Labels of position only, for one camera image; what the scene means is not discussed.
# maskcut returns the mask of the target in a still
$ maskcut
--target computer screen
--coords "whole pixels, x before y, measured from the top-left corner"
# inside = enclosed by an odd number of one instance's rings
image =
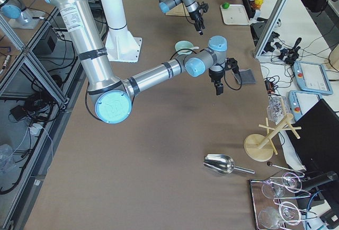
[[[339,117],[325,102],[319,100],[294,125],[300,139],[287,132],[307,172],[339,175]],[[322,194],[336,215],[339,215],[339,180],[319,186]]]

